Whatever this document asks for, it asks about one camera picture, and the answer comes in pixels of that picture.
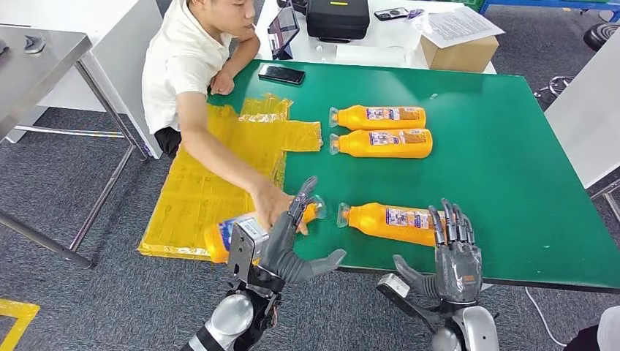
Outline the person's right hand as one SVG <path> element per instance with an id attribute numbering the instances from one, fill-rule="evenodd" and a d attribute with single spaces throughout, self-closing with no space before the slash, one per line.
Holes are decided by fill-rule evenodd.
<path id="1" fill-rule="evenodd" d="M 264 182 L 251 192 L 252 201 L 260 225 L 267 230 L 278 221 L 280 215 L 289 209 L 293 195 L 284 193 L 270 182 Z"/>

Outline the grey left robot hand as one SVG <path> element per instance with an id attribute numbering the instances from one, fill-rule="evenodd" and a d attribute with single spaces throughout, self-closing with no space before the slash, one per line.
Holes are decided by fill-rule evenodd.
<path id="1" fill-rule="evenodd" d="M 306 179 L 289 208 L 280 215 L 270 230 L 268 245 L 259 261 L 261 268 L 286 283 L 297 284 L 334 271 L 347 255 L 345 250 L 336 249 L 327 257 L 304 260 L 293 250 L 295 234 L 302 222 L 303 212 L 312 200 L 311 193 L 316 185 L 316 176 Z"/>

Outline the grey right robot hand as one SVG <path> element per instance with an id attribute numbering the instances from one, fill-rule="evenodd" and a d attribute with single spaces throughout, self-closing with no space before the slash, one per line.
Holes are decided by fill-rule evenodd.
<path id="1" fill-rule="evenodd" d="M 393 255 L 396 270 L 410 287 L 429 298 L 450 303 L 474 303 L 482 287 L 482 257 L 475 232 L 460 206 L 442 198 L 443 215 L 430 205 L 434 225 L 434 274 L 421 274 Z"/>

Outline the person's left hand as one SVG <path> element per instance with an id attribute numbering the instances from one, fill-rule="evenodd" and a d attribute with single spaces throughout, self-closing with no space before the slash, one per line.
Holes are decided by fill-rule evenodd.
<path id="1" fill-rule="evenodd" d="M 223 95 L 230 94 L 235 88 L 234 74 L 225 70 L 220 70 L 212 78 L 209 84 L 211 95 Z"/>

